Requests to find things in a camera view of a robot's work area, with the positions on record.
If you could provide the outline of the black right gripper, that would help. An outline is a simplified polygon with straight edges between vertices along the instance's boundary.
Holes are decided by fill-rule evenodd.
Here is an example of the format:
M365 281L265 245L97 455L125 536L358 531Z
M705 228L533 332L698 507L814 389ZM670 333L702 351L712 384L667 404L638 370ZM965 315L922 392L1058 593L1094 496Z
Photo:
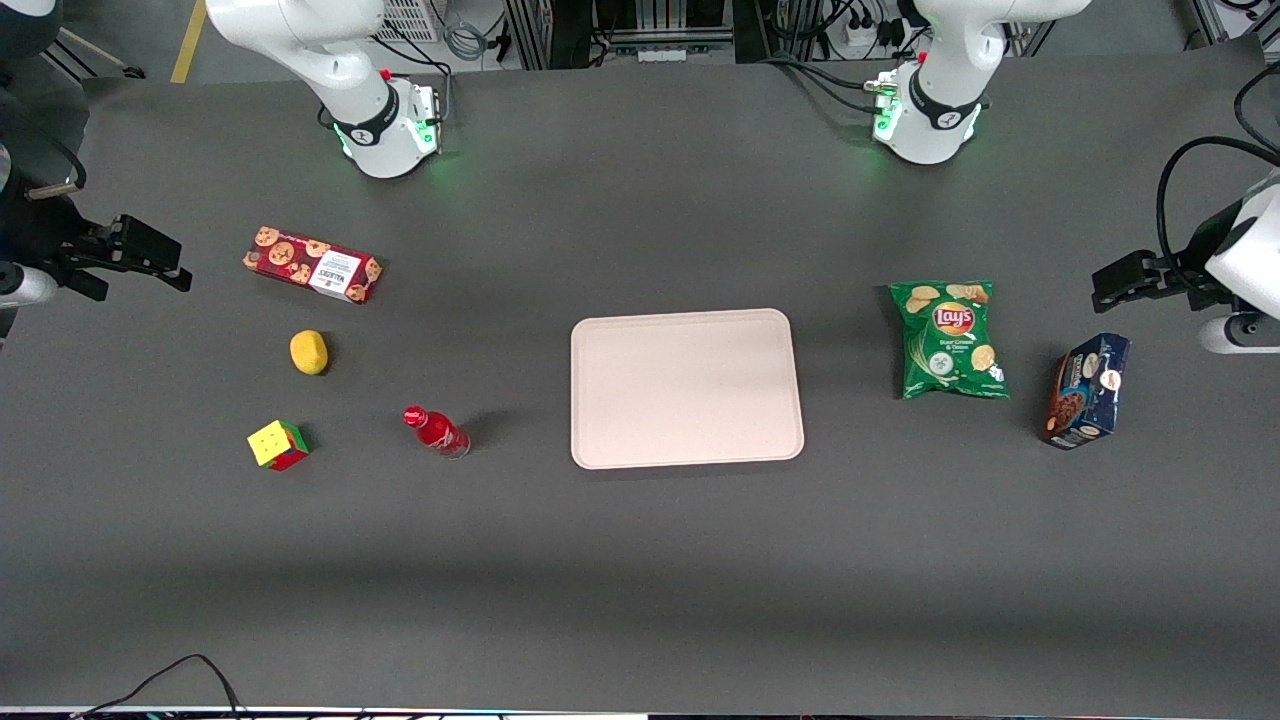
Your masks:
M184 293L193 277L180 268L180 243L131 215L102 224L84 219L68 197L14 201L14 291L28 284L44 297L70 290L101 302L110 284L90 269L119 263Z

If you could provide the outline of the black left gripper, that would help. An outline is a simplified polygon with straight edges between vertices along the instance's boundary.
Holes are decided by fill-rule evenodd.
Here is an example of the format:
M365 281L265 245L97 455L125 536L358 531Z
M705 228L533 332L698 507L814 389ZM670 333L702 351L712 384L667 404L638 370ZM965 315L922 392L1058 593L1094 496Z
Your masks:
M1236 214L1212 215L1196 227L1181 251L1174 252L1169 242L1169 223L1164 214L1158 214L1158 259L1153 261L1153 252L1149 250L1137 250L1094 272L1093 311L1102 314L1135 300L1176 295L1187 296L1192 311L1216 306L1238 311L1236 296L1207 269L1207 261L1224 246L1235 219ZM1153 270L1157 272L1155 284Z

